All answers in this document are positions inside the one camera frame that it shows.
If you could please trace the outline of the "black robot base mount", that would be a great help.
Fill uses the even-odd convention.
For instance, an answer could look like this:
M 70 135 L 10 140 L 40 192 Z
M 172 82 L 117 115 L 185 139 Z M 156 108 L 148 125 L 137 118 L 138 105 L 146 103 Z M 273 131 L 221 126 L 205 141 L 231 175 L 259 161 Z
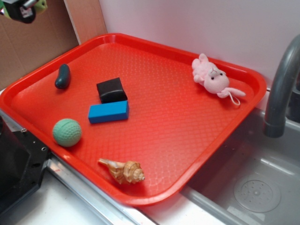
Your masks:
M 11 131 L 0 119 L 0 215 L 3 216 L 42 183 L 50 150 L 30 131 Z

